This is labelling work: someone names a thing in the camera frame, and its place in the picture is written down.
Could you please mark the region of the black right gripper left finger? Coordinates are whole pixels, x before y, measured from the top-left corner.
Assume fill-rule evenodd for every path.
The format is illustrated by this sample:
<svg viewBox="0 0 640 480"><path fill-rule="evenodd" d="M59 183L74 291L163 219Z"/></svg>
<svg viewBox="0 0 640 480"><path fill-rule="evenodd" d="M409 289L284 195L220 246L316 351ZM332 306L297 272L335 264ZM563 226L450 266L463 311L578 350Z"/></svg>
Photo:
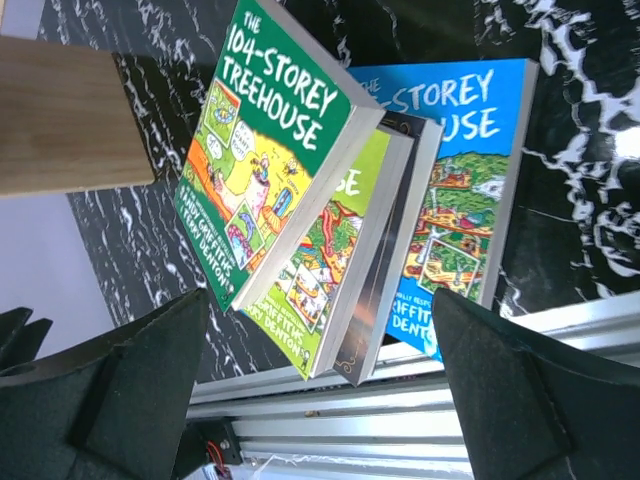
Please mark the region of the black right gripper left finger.
<svg viewBox="0 0 640 480"><path fill-rule="evenodd" d="M196 289L1 371L4 479L169 479L208 322Z"/></svg>

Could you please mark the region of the dark Tale of Two Cities book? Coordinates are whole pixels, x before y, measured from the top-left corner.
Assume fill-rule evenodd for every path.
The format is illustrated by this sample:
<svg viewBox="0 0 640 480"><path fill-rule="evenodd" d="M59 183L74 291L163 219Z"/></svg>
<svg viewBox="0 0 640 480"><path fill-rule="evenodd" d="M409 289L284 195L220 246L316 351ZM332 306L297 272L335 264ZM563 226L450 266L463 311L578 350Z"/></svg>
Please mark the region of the dark Tale of Two Cities book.
<svg viewBox="0 0 640 480"><path fill-rule="evenodd" d="M382 125L413 140L378 248L361 289L333 369L358 386L373 373L434 166L442 127L414 115L388 112Z"/></svg>

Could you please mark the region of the blue 26-storey treehouse book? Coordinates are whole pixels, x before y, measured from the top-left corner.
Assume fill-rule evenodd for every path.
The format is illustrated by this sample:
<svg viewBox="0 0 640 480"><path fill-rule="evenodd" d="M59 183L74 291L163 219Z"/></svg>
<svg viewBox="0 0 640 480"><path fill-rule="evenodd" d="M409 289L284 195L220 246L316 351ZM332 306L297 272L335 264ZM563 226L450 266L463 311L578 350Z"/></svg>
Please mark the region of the blue 26-storey treehouse book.
<svg viewBox="0 0 640 480"><path fill-rule="evenodd" d="M443 128L387 322L388 335L439 360L435 292L493 302L539 66L515 58L349 71L387 110Z"/></svg>

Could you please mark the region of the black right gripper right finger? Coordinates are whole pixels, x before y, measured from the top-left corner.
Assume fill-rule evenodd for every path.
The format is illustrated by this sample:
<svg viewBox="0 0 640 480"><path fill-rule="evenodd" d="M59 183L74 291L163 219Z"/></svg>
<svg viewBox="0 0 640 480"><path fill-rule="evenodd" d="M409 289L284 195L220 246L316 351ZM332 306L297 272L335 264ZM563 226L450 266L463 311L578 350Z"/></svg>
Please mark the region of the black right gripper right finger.
<svg viewBox="0 0 640 480"><path fill-rule="evenodd" d="M449 290L436 292L432 313L475 478L638 478L638 368Z"/></svg>

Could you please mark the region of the dark green 104-storey treehouse book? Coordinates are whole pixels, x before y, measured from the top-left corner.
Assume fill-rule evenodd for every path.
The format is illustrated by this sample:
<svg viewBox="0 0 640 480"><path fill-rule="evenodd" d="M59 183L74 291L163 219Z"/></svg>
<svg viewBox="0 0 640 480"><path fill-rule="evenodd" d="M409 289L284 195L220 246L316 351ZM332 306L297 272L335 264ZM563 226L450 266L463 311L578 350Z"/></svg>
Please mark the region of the dark green 104-storey treehouse book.
<svg viewBox="0 0 640 480"><path fill-rule="evenodd" d="M241 1L175 194L222 310L263 295L384 114L275 1Z"/></svg>

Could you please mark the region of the aluminium rail frame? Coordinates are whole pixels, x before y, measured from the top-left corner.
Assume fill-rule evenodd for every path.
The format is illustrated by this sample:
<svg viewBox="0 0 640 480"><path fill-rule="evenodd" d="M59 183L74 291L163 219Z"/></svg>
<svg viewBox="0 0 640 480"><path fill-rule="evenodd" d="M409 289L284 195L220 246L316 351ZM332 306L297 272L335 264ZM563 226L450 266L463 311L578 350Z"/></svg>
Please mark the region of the aluminium rail frame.
<svg viewBox="0 0 640 480"><path fill-rule="evenodd" d="M199 385L187 416L229 419L242 466L262 479L472 477L442 367L406 345L382 348L358 387L291 367Z"/></svg>

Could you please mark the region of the light green 65-storey treehouse book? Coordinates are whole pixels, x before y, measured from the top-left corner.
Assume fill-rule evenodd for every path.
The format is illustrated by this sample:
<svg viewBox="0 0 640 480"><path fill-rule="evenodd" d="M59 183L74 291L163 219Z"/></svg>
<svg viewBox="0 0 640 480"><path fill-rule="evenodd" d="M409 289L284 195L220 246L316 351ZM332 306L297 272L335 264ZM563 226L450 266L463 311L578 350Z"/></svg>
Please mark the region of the light green 65-storey treehouse book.
<svg viewBox="0 0 640 480"><path fill-rule="evenodd" d="M413 144L378 128L272 286L242 311L305 380L327 370L344 338Z"/></svg>

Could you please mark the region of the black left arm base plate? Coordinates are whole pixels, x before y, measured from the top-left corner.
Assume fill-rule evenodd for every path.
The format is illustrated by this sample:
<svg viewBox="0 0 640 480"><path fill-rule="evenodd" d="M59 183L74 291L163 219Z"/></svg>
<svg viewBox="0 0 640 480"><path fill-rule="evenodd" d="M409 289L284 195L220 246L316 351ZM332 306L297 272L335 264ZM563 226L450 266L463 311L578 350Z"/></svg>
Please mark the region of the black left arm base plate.
<svg viewBox="0 0 640 480"><path fill-rule="evenodd" d="M211 466L215 479L232 479L232 466L243 463L230 417L188 420L181 435L171 479L186 479Z"/></svg>

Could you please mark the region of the wooden shelf stand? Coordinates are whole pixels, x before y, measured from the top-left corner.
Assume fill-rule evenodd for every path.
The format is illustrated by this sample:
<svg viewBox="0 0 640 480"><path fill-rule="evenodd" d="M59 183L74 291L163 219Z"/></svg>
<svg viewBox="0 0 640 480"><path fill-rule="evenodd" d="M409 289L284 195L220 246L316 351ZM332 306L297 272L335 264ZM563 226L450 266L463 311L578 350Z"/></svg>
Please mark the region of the wooden shelf stand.
<svg viewBox="0 0 640 480"><path fill-rule="evenodd" d="M2 196L154 179L112 53L2 37Z"/></svg>

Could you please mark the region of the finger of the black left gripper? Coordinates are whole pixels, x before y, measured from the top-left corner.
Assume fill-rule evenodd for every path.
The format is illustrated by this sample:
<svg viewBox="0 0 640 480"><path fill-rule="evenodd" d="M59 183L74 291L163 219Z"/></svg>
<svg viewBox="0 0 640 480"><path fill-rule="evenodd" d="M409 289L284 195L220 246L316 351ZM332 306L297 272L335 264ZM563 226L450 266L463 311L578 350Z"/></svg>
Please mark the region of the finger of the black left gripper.
<svg viewBox="0 0 640 480"><path fill-rule="evenodd" d="M24 326L14 340L9 351L9 366L17 366L34 360L53 322L39 319Z"/></svg>
<svg viewBox="0 0 640 480"><path fill-rule="evenodd" d="M28 360L30 347L26 323L32 309L18 307L1 314L1 364L17 365Z"/></svg>

